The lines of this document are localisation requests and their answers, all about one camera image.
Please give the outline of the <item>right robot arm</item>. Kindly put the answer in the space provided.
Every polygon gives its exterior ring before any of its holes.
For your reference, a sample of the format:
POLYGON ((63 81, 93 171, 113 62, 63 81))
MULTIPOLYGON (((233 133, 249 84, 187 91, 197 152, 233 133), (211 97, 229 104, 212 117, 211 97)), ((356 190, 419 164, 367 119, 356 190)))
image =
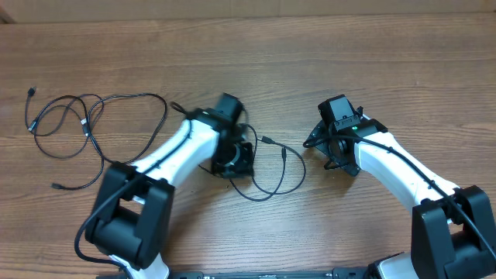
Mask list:
POLYGON ((374 176, 410 212, 411 249, 367 267, 334 270, 334 278, 484 278, 495 272, 495 220, 487 194, 461 188, 406 151, 388 128, 354 108, 345 95, 318 106, 321 121, 305 148, 324 153, 326 170, 374 176))

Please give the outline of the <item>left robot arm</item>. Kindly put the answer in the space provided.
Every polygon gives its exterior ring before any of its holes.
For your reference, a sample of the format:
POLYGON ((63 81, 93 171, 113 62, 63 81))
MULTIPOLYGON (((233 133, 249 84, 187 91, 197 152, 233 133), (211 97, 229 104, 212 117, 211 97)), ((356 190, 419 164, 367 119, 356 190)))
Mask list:
POLYGON ((223 94, 213 108, 186 112, 180 129, 147 157, 113 163, 76 238, 108 255, 102 262, 117 266, 118 278, 167 278, 160 253, 176 188, 205 161, 224 179, 253 175, 242 111, 237 97, 223 94))

